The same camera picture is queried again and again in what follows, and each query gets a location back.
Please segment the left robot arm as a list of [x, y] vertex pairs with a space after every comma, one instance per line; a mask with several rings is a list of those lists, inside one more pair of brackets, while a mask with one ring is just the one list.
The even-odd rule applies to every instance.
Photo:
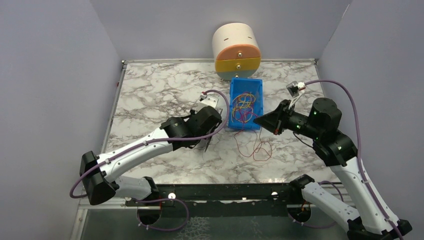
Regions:
[[91, 205], [100, 205], [113, 197], [153, 200], [159, 191], [151, 177], [123, 177], [130, 169], [180, 148], [193, 148], [210, 138], [223, 122], [212, 106], [192, 110], [184, 117], [170, 117], [147, 136], [115, 151], [96, 155], [93, 151], [81, 157], [79, 181]]

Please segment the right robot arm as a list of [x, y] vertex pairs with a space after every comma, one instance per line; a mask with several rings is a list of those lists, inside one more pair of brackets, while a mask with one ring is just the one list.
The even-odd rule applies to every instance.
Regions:
[[285, 99], [254, 122], [275, 135], [290, 130], [312, 139], [314, 152], [336, 174], [353, 206], [325, 191], [308, 175], [293, 180], [292, 189], [331, 217], [350, 240], [394, 240], [405, 236], [412, 230], [411, 224], [398, 218], [375, 189], [358, 161], [357, 147], [338, 129], [341, 117], [342, 112], [329, 98], [315, 99], [309, 115], [296, 112], [291, 101]]

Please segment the black cable spool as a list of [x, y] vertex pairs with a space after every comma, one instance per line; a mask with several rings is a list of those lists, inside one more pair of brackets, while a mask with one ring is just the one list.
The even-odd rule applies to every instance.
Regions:
[[210, 145], [211, 140], [212, 140], [211, 136], [208, 138], [200, 139], [196, 144], [191, 145], [189, 149], [206, 152]]

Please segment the blue plastic bin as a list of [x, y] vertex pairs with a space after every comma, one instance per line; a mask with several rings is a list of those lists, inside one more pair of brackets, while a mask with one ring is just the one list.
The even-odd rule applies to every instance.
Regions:
[[262, 116], [263, 112], [263, 81], [232, 78], [228, 127], [233, 130], [258, 131], [261, 127], [254, 123], [254, 119]]

